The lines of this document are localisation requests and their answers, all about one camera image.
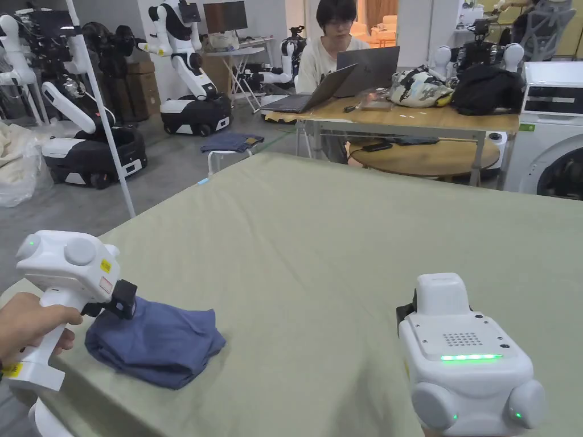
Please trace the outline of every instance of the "wooden table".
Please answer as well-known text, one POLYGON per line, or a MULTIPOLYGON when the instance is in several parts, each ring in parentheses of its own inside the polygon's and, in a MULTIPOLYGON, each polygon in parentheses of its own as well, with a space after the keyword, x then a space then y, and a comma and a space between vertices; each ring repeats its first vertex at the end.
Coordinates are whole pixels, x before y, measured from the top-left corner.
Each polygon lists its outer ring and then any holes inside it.
MULTIPOLYGON (((350 156, 368 168, 386 173, 449 179, 472 172, 476 145, 466 141, 442 140, 437 144, 398 146, 368 153, 359 151, 372 141, 350 145, 350 156)), ((493 166, 500 158, 498 147, 486 140, 481 170, 493 166)))
POLYGON ((405 108, 394 106, 390 111, 356 110, 345 113, 344 108, 359 103, 357 97, 340 98, 319 105, 303 114, 284 114, 273 112, 267 118, 291 121, 306 121, 311 125, 315 138, 315 148, 321 149, 321 132, 350 132, 358 135, 414 135, 436 136, 439 138, 461 139, 477 144, 470 184, 477 186, 482 154, 486 144, 486 132, 507 132, 510 138, 518 131, 518 115, 489 115, 469 117, 461 115, 452 107, 444 108, 405 108))

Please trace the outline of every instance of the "blue cloth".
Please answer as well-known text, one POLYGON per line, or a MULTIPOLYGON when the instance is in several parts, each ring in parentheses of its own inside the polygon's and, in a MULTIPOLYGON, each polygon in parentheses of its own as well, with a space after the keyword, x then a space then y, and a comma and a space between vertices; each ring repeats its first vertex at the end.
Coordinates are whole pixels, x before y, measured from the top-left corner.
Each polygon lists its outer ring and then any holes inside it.
POLYGON ((199 375, 225 343, 214 310, 185 311, 139 297, 132 320, 104 311, 85 338, 85 347, 96 360, 173 390, 199 375))
POLYGON ((207 151, 236 151, 243 153, 257 143, 265 140, 262 136, 247 135, 246 133, 221 132, 207 138, 201 146, 201 152, 207 151))

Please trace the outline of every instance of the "white pole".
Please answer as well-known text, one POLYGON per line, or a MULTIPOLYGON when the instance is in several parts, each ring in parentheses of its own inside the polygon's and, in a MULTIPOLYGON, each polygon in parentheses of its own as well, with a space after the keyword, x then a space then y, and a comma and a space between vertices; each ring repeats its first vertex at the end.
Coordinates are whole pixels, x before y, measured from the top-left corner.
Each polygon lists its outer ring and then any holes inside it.
MULTIPOLYGON (((73 0, 66 0, 67 8, 69 9, 69 14, 73 20, 74 26, 79 26, 79 17, 77 17, 77 12, 75 11, 75 6, 73 5, 73 0)), ((136 212, 134 211, 134 204, 132 203, 132 198, 129 194, 128 183, 125 180, 125 170, 121 167, 120 156, 117 153, 117 148, 115 147, 115 140, 113 139, 113 133, 111 132, 111 126, 109 120, 107 119, 107 111, 105 105, 103 104, 103 99, 101 98, 101 91, 97 85, 97 79, 95 78, 95 71, 93 71, 93 65, 91 64, 91 59, 89 58, 89 51, 85 45, 85 39, 83 35, 77 35, 74 38, 80 39, 79 47, 81 47, 81 56, 83 57, 84 63, 87 65, 87 75, 89 77, 89 83, 93 90, 93 95, 97 103, 97 108, 99 109, 99 114, 101 121, 103 123, 103 128, 106 132, 107 143, 109 144, 111 155, 115 163, 115 168, 117 169, 117 174, 120 176, 121 190, 124 193, 125 203, 128 206, 129 216, 134 218, 136 212)))

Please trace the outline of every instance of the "cardboard box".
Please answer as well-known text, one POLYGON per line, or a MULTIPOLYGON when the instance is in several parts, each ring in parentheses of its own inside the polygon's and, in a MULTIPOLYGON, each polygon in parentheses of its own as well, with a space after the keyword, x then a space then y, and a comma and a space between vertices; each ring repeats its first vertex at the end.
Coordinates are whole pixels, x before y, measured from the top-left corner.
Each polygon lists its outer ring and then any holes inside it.
POLYGON ((154 73, 128 75, 127 80, 115 79, 112 83, 115 97, 104 86, 107 107, 124 122, 143 121, 160 113, 160 95, 154 73))
POLYGON ((146 75, 148 73, 153 73, 154 70, 154 63, 152 61, 128 64, 128 74, 130 75, 146 75))

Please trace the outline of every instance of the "computer monitor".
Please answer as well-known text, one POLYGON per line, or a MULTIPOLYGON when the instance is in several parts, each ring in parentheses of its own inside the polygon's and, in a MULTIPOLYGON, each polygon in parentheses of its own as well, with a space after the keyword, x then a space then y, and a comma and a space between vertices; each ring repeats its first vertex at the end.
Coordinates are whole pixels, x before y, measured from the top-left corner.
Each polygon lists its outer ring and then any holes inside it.
POLYGON ((209 33, 247 28, 245 2, 207 3, 205 17, 209 33))

